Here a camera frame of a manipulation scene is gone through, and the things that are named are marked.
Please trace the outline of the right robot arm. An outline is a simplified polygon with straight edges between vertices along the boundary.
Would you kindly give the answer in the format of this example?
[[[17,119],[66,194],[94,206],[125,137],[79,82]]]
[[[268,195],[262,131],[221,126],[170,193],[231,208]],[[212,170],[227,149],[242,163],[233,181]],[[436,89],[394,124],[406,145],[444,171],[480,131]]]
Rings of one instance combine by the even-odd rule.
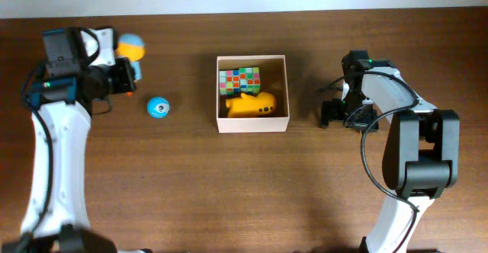
[[[386,196],[359,250],[405,252],[422,215],[458,180],[460,117],[424,100],[388,59],[371,59],[365,50],[352,50],[341,66],[342,96],[322,103],[320,126],[340,122],[361,133],[361,163]],[[390,129],[380,183],[368,166],[365,146],[382,119]]]

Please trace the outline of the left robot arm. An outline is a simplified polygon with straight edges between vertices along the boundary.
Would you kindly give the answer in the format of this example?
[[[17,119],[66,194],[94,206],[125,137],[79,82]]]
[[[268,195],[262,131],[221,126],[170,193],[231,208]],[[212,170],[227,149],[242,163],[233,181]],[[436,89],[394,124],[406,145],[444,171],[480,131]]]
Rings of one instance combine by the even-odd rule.
[[[34,172],[17,241],[3,252],[121,253],[90,230],[85,207],[85,147],[94,101],[132,94],[146,49],[112,27],[43,32],[47,59],[28,76],[21,99],[32,113]]]

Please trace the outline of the blue one-eyed ball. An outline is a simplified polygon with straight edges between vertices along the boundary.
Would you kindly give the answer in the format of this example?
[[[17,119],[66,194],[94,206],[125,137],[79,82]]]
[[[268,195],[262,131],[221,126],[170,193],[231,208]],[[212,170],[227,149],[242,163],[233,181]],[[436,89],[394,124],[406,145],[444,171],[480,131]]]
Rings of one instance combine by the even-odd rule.
[[[146,108],[151,117],[161,119],[167,116],[171,106],[165,98],[154,97],[148,101]]]

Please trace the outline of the beige open cardboard box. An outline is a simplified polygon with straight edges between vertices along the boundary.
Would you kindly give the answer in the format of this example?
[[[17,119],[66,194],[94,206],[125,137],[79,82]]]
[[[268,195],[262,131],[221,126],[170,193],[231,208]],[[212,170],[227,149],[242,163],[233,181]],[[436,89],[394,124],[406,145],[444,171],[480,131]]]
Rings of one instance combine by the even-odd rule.
[[[273,94],[277,99],[276,110],[260,117],[228,118],[226,100],[220,96],[218,77],[221,70],[244,67],[259,67],[261,92]],[[239,97],[243,92],[231,98]],[[290,119],[289,96],[287,87],[286,61],[284,55],[260,56],[219,56],[217,57],[217,93],[216,119],[220,133],[259,133],[284,132]]]

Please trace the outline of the yellow rubber animal toy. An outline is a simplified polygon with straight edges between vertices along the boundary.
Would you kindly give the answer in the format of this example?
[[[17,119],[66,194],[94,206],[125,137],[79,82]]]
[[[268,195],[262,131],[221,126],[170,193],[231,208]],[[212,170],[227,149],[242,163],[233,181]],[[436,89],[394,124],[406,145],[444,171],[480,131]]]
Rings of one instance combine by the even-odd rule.
[[[242,93],[237,98],[226,100],[228,118],[260,117],[273,113],[277,108],[276,97],[267,92],[256,96]]]

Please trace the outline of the orange duck with blue hat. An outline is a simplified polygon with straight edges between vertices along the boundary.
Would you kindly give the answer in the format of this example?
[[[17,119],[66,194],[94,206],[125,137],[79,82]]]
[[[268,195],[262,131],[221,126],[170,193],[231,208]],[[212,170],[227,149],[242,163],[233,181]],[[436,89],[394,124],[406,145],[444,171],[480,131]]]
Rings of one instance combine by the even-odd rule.
[[[142,78],[140,60],[146,48],[142,38],[136,34],[123,34],[118,39],[116,64],[113,77],[113,93],[132,95],[136,83]]]

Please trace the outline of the colourful puzzle cube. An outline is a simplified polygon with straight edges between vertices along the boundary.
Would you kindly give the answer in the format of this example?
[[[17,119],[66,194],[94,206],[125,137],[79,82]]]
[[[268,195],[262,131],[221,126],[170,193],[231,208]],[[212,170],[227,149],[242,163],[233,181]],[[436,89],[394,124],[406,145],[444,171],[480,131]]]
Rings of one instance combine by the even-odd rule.
[[[220,96],[229,98],[240,93],[240,71],[238,69],[219,71],[218,89]]]
[[[239,68],[239,89],[246,94],[257,95],[261,90],[259,67]]]

